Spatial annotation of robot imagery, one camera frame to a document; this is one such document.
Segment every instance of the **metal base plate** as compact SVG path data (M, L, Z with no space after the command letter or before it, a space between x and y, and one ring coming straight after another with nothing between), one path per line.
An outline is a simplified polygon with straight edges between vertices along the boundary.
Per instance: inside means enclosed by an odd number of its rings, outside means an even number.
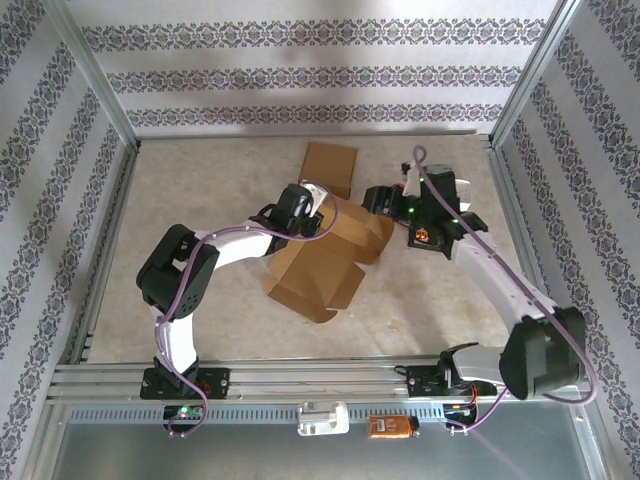
M229 391L228 368L203 368L198 369L196 385L202 389L211 400L224 400ZM155 368L147 368L142 377L140 387L142 400L191 400L200 398L191 390L182 395L173 385L167 382Z

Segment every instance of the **orange battery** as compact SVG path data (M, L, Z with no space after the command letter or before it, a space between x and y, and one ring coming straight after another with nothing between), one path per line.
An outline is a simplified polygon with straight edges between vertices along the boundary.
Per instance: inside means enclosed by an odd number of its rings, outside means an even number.
M409 438L420 435L417 417L406 415L371 415L369 436L371 438Z

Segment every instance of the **patterned wallpaper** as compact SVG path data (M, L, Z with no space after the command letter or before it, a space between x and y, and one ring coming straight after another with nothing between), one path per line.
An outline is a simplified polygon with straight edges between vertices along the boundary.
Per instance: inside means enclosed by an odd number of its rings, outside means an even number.
M10 479L131 157L40 3L0 0L0 15L0 479Z
M639 6L582 4L502 145L547 288L586 316L625 478L640 478Z
M142 137L489 133L555 1L75 0Z

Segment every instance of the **cardboard box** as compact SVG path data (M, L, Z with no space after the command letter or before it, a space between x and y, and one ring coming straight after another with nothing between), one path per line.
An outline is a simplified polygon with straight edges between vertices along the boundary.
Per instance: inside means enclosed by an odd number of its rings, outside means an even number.
M364 278L356 262L375 262L393 233L391 219L337 200L338 220L331 233L313 242L289 242L272 257L273 275L263 278L267 295L315 323L328 322L349 306ZM327 203L321 207L323 228L333 218Z
M298 183L302 180L326 186L334 195L349 200L357 148L309 142Z

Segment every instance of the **cardboard piece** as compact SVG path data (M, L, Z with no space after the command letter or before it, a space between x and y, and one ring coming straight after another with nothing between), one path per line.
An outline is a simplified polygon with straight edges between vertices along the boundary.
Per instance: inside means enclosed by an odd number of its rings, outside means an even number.
M338 201L338 220L329 235L313 242L289 242L269 265L267 295L315 323L325 323L349 306L364 271L355 262L372 264L393 233L393 221L372 215L346 200ZM332 202L321 207L327 228Z
M349 200L357 155L357 148L309 142L298 183L302 180L320 183L334 195Z

